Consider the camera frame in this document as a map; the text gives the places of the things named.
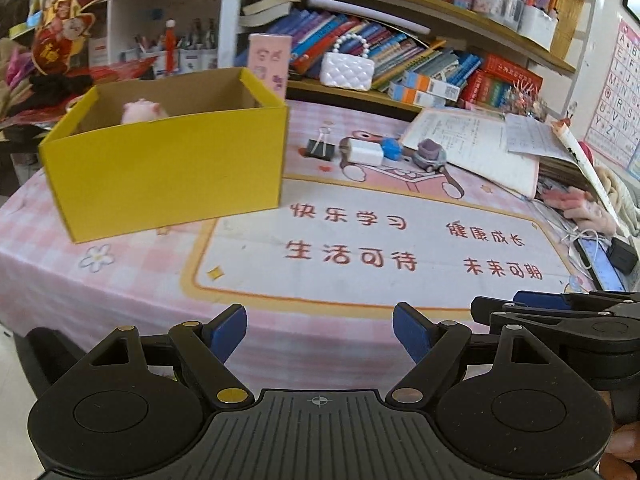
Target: pearl handle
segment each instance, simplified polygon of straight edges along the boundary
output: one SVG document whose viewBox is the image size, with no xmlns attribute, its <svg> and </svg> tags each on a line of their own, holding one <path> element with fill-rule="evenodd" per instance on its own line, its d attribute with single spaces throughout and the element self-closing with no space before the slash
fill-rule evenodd
<svg viewBox="0 0 640 480">
<path fill-rule="evenodd" d="M 347 34 L 343 34 L 343 35 L 340 36 L 340 38 L 335 40 L 334 49 L 333 49 L 332 52 L 338 54 L 340 52 L 340 47 L 342 46 L 342 44 L 346 40 L 358 40 L 360 43 L 362 43 L 362 46 L 364 47 L 364 50 L 362 51 L 361 56 L 363 58 L 365 58 L 365 59 L 367 59 L 367 57 L 369 57 L 369 43 L 367 43 L 367 40 L 365 40 L 361 35 L 354 34 L 352 32 L 348 32 Z"/>
</svg>

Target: human hand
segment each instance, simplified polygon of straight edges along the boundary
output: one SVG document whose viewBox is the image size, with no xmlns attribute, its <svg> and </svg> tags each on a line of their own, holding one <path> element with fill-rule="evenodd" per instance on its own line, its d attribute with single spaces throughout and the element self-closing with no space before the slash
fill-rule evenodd
<svg viewBox="0 0 640 480">
<path fill-rule="evenodd" d="M 640 460 L 640 422 L 618 428 L 600 460 L 600 475 L 605 480 L 637 480 L 628 462 Z"/>
</svg>

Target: chinese new year decoration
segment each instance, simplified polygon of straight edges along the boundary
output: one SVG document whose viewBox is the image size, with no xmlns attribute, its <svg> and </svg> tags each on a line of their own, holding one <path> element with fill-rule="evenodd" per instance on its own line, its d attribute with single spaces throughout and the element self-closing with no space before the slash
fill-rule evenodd
<svg viewBox="0 0 640 480">
<path fill-rule="evenodd" d="M 84 10 L 95 0 L 39 0 L 42 16 L 31 49 L 43 74 L 69 70 L 70 58 L 84 47 L 95 16 Z"/>
</svg>

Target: metal rivet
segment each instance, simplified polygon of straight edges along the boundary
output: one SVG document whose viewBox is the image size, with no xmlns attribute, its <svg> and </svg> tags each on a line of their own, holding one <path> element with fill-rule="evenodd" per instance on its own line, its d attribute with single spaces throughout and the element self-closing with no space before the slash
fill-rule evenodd
<svg viewBox="0 0 640 480">
<path fill-rule="evenodd" d="M 218 392 L 218 400 L 225 404 L 237 404 L 243 402 L 249 394 L 242 388 L 225 388 Z"/>
<path fill-rule="evenodd" d="M 422 392 L 415 388 L 398 388 L 391 394 L 391 397 L 395 402 L 402 404 L 414 404 L 422 400 Z"/>
</svg>

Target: phone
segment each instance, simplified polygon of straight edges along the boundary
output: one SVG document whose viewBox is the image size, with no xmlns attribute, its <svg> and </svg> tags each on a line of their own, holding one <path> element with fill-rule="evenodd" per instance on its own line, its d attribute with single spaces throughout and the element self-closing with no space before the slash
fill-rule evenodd
<svg viewBox="0 0 640 480">
<path fill-rule="evenodd" d="M 600 290 L 626 292 L 626 286 L 617 270 L 607 258 L 607 251 L 600 242 L 578 238 L 575 241 L 583 262 L 591 266 L 589 273 Z"/>
</svg>

